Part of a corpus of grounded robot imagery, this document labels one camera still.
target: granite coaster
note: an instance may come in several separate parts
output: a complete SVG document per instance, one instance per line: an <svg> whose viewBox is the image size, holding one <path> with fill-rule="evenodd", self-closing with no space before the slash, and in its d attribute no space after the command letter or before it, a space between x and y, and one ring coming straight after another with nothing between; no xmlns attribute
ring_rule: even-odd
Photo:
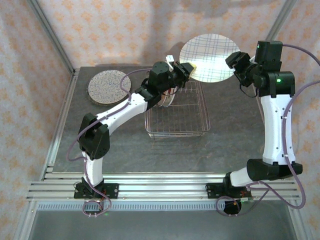
<svg viewBox="0 0 320 240"><path fill-rule="evenodd" d="M118 70L107 70L96 74L88 84L88 94L97 104L114 104L127 96L120 88L120 81L126 74ZM127 91L131 88L130 78L127 76L122 84Z"/></svg>

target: metal wire basket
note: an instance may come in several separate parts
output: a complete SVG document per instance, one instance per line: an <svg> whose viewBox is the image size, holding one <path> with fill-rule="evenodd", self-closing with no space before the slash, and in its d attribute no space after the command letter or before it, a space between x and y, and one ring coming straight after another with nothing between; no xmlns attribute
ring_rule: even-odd
<svg viewBox="0 0 320 240"><path fill-rule="evenodd" d="M151 138L202 136L210 130L205 96L200 82L188 81L169 107L145 112L145 129Z"/></svg>

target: patterned backdrop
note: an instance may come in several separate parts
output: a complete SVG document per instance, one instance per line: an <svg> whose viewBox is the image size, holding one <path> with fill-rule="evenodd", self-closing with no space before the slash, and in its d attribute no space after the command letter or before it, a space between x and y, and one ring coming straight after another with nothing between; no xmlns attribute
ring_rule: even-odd
<svg viewBox="0 0 320 240"><path fill-rule="evenodd" d="M299 0L283 25L277 39L311 51L320 59L320 4ZM304 84L320 80L320 67L305 53L284 47L282 69L292 71L296 91ZM300 179L306 188L303 209L305 223L314 239L320 240L320 84L307 88L293 104L292 140L296 161L303 164Z"/></svg>
<svg viewBox="0 0 320 240"><path fill-rule="evenodd" d="M254 54L284 0L39 0L75 68L153 64L207 33Z"/></svg>
<svg viewBox="0 0 320 240"><path fill-rule="evenodd" d="M268 34L284 0L40 0L74 67L152 64L205 33L234 40L251 55ZM0 1L0 235L11 239L47 154L69 75L24 0ZM320 6L300 0L278 39L320 57ZM283 50L283 69L297 89L320 79L319 67L297 50ZM293 107L293 142L307 190L306 223L320 236L320 86Z"/></svg>
<svg viewBox="0 0 320 240"><path fill-rule="evenodd" d="M13 238L70 78L25 0L0 1L0 239Z"/></svg>

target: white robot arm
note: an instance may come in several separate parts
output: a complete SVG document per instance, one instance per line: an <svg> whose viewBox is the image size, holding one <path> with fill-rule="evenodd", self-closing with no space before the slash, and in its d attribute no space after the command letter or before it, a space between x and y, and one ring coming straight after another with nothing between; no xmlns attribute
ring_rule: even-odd
<svg viewBox="0 0 320 240"><path fill-rule="evenodd" d="M288 157L296 174L302 173L302 165L295 163L291 135L291 108L286 107L295 94L295 77L290 71L280 71L283 44L280 41L259 41L255 62L244 52L234 52L225 61L234 69L240 85L251 84L258 89L264 114L265 142L262 159L249 159L246 167L226 175L226 188L242 187L260 180L276 180L290 177L285 157ZM285 123L287 155L283 149L282 122Z"/></svg>
<svg viewBox="0 0 320 240"><path fill-rule="evenodd" d="M110 149L110 135L129 119L144 113L156 105L162 99L165 91L184 88L195 68L191 63L156 62L150 70L149 78L146 78L141 87L131 95L131 100L127 107L124 108L128 104L128 100L125 100L112 109L96 116L91 113L84 116L79 132L84 129L87 130L80 136L78 142L82 155L86 159L86 173L82 178L82 183L77 186L77 191L79 189L85 191L84 194L79 194L80 196L99 197L91 189L90 184L100 192L103 190L102 164L104 155Z"/></svg>

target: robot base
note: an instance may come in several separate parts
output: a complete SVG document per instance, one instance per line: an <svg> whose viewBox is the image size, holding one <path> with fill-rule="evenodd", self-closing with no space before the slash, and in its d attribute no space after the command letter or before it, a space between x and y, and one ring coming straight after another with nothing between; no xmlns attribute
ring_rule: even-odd
<svg viewBox="0 0 320 240"><path fill-rule="evenodd" d="M85 178L81 178L82 182L75 184L74 188L74 198L75 199L101 199L102 196L91 189L91 187L86 182ZM94 187L101 193L110 199L117 199L119 194L119 184L118 183L104 183L100 182Z"/></svg>
<svg viewBox="0 0 320 240"><path fill-rule="evenodd" d="M251 198L251 192L245 186L232 186L228 172L223 178L222 183L207 183L205 185L208 199L218 199L222 196L228 196L234 199Z"/></svg>

